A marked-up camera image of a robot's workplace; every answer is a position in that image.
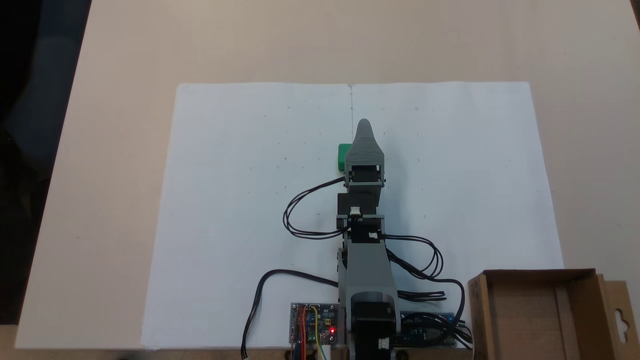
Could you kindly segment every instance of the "white paper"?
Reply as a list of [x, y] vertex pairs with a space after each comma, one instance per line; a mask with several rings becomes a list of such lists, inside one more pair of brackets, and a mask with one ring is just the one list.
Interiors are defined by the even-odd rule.
[[[181, 85], [143, 322], [148, 348], [238, 347], [262, 275], [288, 268], [337, 280], [339, 238], [302, 240], [282, 226], [298, 193], [340, 176], [337, 147], [371, 121], [385, 153], [379, 213], [387, 232], [424, 236], [441, 277], [487, 268], [562, 268], [527, 83]], [[335, 228], [340, 185], [308, 196], [291, 220]], [[388, 241], [426, 264], [429, 248]], [[399, 289], [448, 301], [401, 310], [455, 311], [455, 286], [395, 267]], [[335, 302], [337, 290], [288, 275], [267, 281], [249, 347], [288, 347], [291, 302]], [[468, 301], [463, 318], [468, 317]]]

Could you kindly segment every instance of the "orange wire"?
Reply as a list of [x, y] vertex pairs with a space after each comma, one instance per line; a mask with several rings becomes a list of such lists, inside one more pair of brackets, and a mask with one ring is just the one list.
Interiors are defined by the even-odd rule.
[[307, 358], [307, 307], [303, 306], [300, 318], [300, 359]]

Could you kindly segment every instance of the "green block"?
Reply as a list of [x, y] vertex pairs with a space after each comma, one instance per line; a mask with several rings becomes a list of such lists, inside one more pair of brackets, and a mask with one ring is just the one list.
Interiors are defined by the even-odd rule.
[[350, 148], [350, 143], [342, 143], [338, 145], [338, 171], [344, 171], [344, 160], [346, 160], [347, 152]]

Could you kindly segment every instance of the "beige table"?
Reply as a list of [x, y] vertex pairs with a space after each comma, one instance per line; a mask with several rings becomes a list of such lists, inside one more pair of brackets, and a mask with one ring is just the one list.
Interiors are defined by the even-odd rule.
[[565, 265], [640, 312], [629, 0], [93, 0], [18, 347], [141, 346], [176, 86], [249, 81], [530, 81]]

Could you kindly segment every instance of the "cardboard box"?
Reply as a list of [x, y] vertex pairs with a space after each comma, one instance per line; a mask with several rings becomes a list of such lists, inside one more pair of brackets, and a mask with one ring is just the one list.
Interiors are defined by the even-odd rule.
[[485, 270], [468, 288], [477, 360], [640, 359], [627, 284], [595, 269]]

